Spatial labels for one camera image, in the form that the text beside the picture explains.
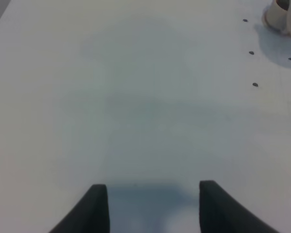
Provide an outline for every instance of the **white surface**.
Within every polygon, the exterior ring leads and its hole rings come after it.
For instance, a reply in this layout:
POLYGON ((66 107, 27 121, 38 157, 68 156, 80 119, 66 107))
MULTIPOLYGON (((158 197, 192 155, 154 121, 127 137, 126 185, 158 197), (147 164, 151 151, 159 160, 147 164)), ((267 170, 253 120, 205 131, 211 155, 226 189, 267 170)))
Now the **white surface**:
POLYGON ((12 0, 0 233, 48 232, 93 183, 112 232, 196 232, 203 179, 291 233, 291 40, 263 28, 269 3, 12 0))

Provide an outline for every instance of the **white tabletop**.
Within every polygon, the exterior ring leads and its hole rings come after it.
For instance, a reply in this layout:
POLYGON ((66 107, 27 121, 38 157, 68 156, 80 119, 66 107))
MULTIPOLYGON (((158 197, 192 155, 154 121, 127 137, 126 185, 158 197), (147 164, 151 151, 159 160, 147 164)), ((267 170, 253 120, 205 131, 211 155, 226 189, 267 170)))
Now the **white tabletop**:
POLYGON ((291 40, 263 27, 270 2, 12 0, 0 233, 48 232, 94 183, 113 233, 197 232, 200 180, 291 233, 291 40))

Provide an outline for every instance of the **white table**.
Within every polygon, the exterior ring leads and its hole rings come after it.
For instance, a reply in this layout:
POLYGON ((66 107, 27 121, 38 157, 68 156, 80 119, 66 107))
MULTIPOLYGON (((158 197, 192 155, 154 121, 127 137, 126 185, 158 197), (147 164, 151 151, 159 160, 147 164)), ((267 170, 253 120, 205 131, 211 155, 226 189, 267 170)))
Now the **white table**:
POLYGON ((93 183, 113 233, 198 232, 209 179, 291 233, 291 40, 263 27, 269 3, 12 0, 0 233, 47 233, 93 183))

